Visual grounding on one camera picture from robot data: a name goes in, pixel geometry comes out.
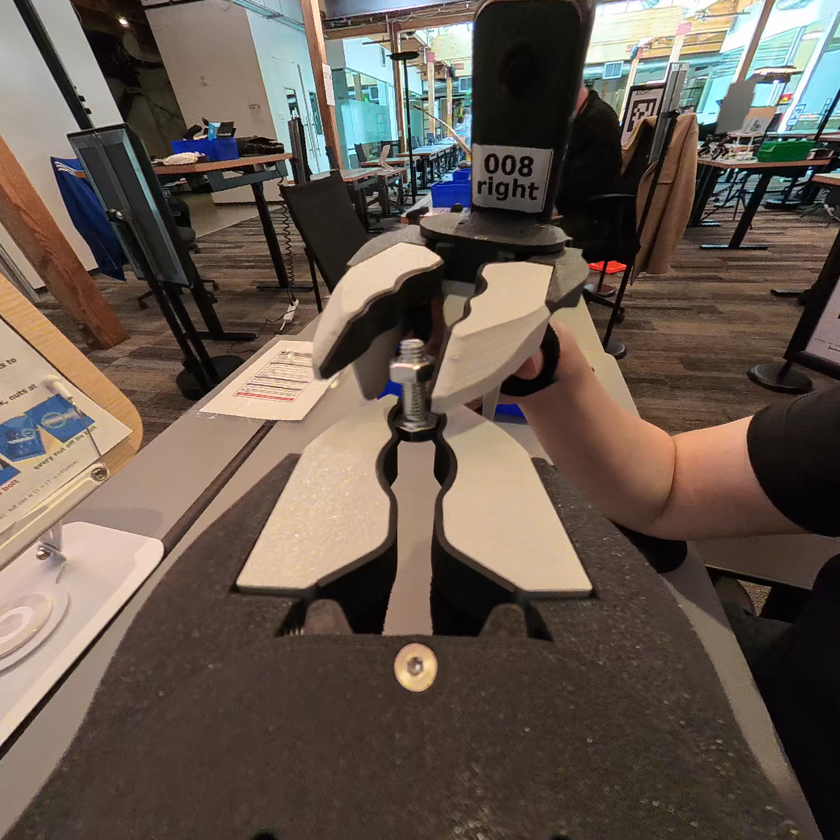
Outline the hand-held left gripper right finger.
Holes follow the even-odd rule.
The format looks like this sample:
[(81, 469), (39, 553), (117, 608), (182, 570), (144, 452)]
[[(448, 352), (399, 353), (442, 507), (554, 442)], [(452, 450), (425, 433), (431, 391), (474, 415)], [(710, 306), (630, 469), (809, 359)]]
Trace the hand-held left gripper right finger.
[(581, 600), (593, 584), (527, 450), (466, 408), (436, 431), (434, 634), (479, 634), (498, 607)]

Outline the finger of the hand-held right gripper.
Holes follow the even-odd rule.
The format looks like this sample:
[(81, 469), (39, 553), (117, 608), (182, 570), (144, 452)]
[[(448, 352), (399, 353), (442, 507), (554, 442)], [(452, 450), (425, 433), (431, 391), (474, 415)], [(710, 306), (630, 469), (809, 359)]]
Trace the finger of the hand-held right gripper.
[(366, 400), (383, 393), (408, 314), (440, 295), (445, 263), (422, 245), (399, 243), (352, 266), (333, 290), (312, 340), (312, 369), (329, 380), (351, 367)]
[(449, 332), (432, 410), (450, 411), (499, 389), (537, 352), (550, 320), (552, 275), (552, 267), (533, 262), (481, 267), (479, 292)]

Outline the blue divided plastic bin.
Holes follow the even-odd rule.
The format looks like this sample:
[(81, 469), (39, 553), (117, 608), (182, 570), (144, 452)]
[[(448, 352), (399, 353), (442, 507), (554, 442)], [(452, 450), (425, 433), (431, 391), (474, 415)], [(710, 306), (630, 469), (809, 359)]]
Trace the blue divided plastic bin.
[[(385, 385), (384, 390), (378, 395), (377, 398), (382, 399), (385, 396), (402, 396), (402, 387), (394, 383), (393, 381), (388, 381)], [(494, 414), (495, 419), (499, 419), (502, 422), (511, 422), (513, 419), (521, 419), (524, 420), (524, 414), (518, 404), (506, 404), (506, 403), (499, 403), (497, 404), (496, 411)]]

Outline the silver hex bolt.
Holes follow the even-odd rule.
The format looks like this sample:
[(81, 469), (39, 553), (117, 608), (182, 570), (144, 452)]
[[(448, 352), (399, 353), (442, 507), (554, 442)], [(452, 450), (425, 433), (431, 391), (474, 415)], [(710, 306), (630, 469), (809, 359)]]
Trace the silver hex bolt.
[[(403, 339), (399, 343), (395, 358), (403, 357), (412, 359), (422, 354), (430, 356), (426, 353), (425, 344), (422, 340), (415, 338)], [(429, 408), (427, 397), (429, 383), (430, 381), (425, 385), (401, 385), (401, 407), (398, 414), (395, 415), (393, 425), (404, 440), (422, 442), (430, 439), (434, 435), (438, 425), (438, 415), (433, 413)]]

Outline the person's right hand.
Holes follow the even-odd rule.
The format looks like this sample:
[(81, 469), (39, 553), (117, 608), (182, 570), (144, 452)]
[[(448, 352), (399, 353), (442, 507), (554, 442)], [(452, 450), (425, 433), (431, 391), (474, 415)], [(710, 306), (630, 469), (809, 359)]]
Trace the person's right hand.
[(600, 382), (564, 325), (546, 327), (541, 343), (501, 386), (519, 406), (554, 466), (571, 478), (595, 462)]

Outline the small fiducial marker sign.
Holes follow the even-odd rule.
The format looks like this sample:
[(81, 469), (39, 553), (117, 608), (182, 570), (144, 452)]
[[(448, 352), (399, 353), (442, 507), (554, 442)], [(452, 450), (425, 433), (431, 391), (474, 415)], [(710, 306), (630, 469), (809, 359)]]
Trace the small fiducial marker sign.
[(628, 145), (639, 123), (657, 117), (664, 93), (664, 80), (649, 81), (629, 88), (621, 119), (622, 147)]

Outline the black coat rack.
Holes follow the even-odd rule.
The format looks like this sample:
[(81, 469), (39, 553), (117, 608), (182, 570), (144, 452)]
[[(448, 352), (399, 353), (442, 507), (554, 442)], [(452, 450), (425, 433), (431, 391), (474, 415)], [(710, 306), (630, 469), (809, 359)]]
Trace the black coat rack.
[(659, 143), (654, 143), (652, 146), (652, 151), (658, 151), (658, 155), (655, 158), (655, 167), (653, 169), (652, 179), (649, 184), (647, 194), (645, 197), (645, 203), (643, 206), (643, 210), (641, 213), (637, 214), (637, 225), (635, 230), (635, 251), (633, 254), (633, 258), (627, 263), (626, 268), (623, 273), (623, 277), (620, 283), (620, 286), (616, 293), (616, 298), (613, 303), (612, 314), (610, 319), (606, 325), (604, 337), (602, 341), (602, 348), (606, 353), (611, 355), (615, 360), (619, 361), (622, 360), (627, 356), (627, 347), (626, 345), (613, 338), (613, 331), (615, 326), (619, 322), (624, 321), (624, 312), (625, 307), (623, 306), (623, 299), (625, 296), (625, 292), (630, 280), (630, 277), (633, 273), (633, 269), (636, 264), (636, 259), (641, 249), (642, 244), (642, 235), (644, 233), (644, 229), (646, 226), (647, 218), (649, 215), (650, 208), (653, 204), (657, 189), (658, 189), (658, 181), (661, 175), (661, 172), (664, 168), (665, 161), (667, 159), (667, 154), (669, 151), (669, 145), (671, 139), (673, 137), (675, 126), (678, 118), (678, 111), (677, 110), (669, 110), (664, 117), (659, 117), (657, 119), (657, 131), (659, 128), (662, 128), (663, 133), (661, 136), (661, 141)]

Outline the white printed paper sheet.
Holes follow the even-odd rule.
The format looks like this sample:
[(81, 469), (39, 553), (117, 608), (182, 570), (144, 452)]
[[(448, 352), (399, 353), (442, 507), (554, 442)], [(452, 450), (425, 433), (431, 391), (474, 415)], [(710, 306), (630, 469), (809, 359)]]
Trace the white printed paper sheet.
[(279, 339), (234, 373), (222, 390), (199, 407), (201, 414), (298, 423), (334, 387), (336, 374), (319, 379), (312, 366), (312, 342)]

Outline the black floor lamp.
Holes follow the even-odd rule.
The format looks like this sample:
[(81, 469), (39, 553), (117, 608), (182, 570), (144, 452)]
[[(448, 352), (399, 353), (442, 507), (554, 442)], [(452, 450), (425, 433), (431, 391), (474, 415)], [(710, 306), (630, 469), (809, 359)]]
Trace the black floor lamp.
[(390, 55), (394, 65), (402, 66), (402, 90), (404, 99), (404, 128), (402, 136), (408, 155), (408, 168), (411, 183), (412, 203), (417, 202), (417, 171), (414, 162), (413, 142), (412, 142), (412, 122), (411, 122), (411, 92), (408, 85), (408, 63), (411, 60), (418, 58), (419, 54), (415, 50), (399, 50), (393, 51)]

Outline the beige hanging coat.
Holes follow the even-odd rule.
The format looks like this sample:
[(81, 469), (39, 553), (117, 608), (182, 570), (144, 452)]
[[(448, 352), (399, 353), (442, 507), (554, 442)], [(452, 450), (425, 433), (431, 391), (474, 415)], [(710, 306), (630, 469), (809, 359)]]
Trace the beige hanging coat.
[[(638, 167), (634, 156), (641, 153), (644, 165), (639, 178), (636, 213), (640, 217), (650, 191), (656, 163), (648, 163), (650, 147), (656, 127), (656, 118), (640, 122), (630, 139), (623, 145), (623, 178), (633, 180)], [(699, 127), (693, 113), (679, 115), (668, 145), (663, 168), (651, 207), (640, 236), (640, 246), (630, 276), (634, 283), (641, 273), (664, 275), (670, 271), (671, 262), (686, 231), (695, 197), (697, 181)]]

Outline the wooden top desk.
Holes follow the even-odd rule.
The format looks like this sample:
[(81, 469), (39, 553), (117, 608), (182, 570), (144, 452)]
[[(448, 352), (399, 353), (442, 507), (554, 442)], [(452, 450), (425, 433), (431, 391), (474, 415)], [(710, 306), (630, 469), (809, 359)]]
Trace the wooden top desk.
[(164, 164), (161, 162), (152, 165), (154, 172), (160, 177), (164, 175), (203, 176), (206, 178), (212, 193), (230, 191), (242, 186), (250, 187), (271, 263), (276, 274), (278, 288), (288, 292), (312, 291), (312, 284), (303, 286), (290, 279), (265, 197), (264, 184), (266, 182), (283, 181), (288, 175), (287, 162), (289, 161), (294, 161), (293, 154), (282, 153), (247, 156), (225, 161), (200, 161), (189, 164)]
[(814, 171), (816, 174), (822, 174), (823, 172), (826, 172), (827, 167), (830, 164), (834, 163), (834, 158), (834, 154), (823, 159), (802, 161), (747, 162), (699, 158), (696, 192), (689, 216), (689, 228), (702, 227), (702, 217), (704, 211), (723, 172), (746, 172), (748, 176), (758, 176), (758, 181), (749, 194), (745, 209), (742, 211), (742, 215), (740, 216), (738, 224), (731, 234), (729, 241), (725, 244), (704, 243), (698, 246), (699, 250), (708, 252), (761, 252), (768, 250), (770, 245), (755, 243), (745, 244), (744, 239), (748, 235), (753, 219), (762, 204), (771, 180), (775, 176), (779, 176), (784, 173), (799, 175), (807, 173), (808, 171)]

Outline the white stand base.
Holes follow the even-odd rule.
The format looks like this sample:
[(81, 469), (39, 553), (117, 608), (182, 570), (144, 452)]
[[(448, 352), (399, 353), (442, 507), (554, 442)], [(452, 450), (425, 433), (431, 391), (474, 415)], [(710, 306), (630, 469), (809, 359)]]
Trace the white stand base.
[(63, 528), (58, 554), (31, 547), (3, 568), (3, 747), (163, 556), (158, 539), (75, 521)]

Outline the black monitor on stand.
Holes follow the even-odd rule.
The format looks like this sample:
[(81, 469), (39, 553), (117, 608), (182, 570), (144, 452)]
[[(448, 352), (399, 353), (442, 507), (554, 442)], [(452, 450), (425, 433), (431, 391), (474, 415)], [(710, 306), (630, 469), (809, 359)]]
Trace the black monitor on stand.
[(227, 332), (179, 233), (139, 137), (124, 123), (67, 136), (136, 277), (148, 286), (182, 352), (175, 384), (195, 402), (237, 370), (243, 358), (211, 355), (204, 340), (249, 342), (253, 332)]

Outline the blue hanging jacket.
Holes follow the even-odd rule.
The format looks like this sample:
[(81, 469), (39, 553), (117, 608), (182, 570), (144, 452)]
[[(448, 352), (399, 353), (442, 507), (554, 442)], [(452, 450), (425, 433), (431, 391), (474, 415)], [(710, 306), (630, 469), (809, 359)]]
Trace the blue hanging jacket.
[(123, 249), (81, 164), (55, 156), (50, 163), (70, 221), (90, 249), (99, 272), (126, 281)]

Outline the wooden post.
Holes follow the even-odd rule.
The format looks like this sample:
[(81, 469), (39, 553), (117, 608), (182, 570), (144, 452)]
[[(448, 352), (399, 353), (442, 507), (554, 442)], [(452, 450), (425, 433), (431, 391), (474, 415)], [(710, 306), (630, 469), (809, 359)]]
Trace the wooden post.
[(129, 332), (5, 140), (1, 140), (1, 222), (88, 347), (109, 350), (129, 340)]

